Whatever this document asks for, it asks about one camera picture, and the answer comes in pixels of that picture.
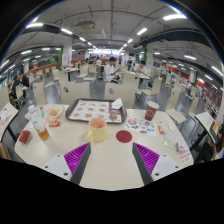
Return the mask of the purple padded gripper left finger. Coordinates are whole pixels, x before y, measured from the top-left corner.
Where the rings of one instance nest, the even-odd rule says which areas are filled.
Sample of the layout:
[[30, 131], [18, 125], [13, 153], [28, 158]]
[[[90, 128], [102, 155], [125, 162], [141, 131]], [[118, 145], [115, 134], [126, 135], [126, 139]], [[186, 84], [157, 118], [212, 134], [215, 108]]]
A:
[[43, 169], [79, 185], [90, 154], [91, 144], [86, 143], [65, 155], [56, 154], [43, 166]]

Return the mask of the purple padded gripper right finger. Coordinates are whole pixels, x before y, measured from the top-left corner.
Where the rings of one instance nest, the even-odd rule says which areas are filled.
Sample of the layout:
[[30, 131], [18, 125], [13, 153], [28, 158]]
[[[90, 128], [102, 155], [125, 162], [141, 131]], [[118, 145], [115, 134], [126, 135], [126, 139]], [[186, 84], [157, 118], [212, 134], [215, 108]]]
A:
[[182, 169], [169, 155], [159, 155], [137, 143], [133, 144], [132, 153], [145, 185]]

